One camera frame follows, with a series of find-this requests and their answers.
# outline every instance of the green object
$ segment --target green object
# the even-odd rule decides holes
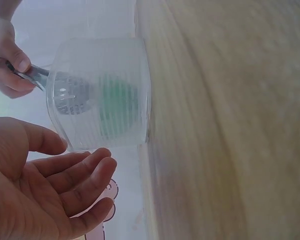
[[[138,89],[113,74],[100,77],[98,87],[101,89],[98,100],[101,135],[116,138],[138,120]]]

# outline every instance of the spoon handle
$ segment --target spoon handle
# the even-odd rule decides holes
[[[47,79],[49,76],[48,70],[31,65],[31,68],[27,72],[19,72],[9,61],[6,61],[5,64],[15,75],[29,80],[32,84],[36,85],[39,89],[45,92]]]

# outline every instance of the wooden surface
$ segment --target wooden surface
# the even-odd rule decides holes
[[[300,239],[300,0],[137,0],[149,239]]]

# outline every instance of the wrist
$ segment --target wrist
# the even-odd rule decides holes
[[[11,21],[21,0],[0,0],[0,18]]]

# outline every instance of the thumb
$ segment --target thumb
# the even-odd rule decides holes
[[[1,52],[3,57],[19,72],[24,73],[30,68],[30,59],[11,39],[4,41]]]

